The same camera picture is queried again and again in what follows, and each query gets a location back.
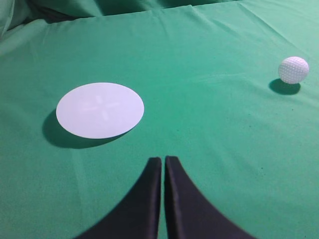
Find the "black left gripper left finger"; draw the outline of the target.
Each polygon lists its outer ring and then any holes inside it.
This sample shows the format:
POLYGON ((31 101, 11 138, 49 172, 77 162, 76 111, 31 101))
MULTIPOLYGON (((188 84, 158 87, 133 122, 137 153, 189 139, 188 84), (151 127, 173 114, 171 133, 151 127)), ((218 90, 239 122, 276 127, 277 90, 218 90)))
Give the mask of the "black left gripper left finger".
POLYGON ((140 177, 97 224, 79 235, 80 239, 156 239, 161 201, 161 159, 150 158, 140 177))

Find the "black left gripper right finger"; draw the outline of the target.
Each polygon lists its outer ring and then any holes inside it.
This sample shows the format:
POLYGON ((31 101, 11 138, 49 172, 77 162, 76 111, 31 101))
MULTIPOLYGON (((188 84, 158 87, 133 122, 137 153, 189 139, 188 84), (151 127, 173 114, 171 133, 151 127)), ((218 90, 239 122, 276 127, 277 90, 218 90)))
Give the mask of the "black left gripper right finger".
POLYGON ((252 239, 198 190, 176 156, 165 158, 164 210, 169 239, 252 239))

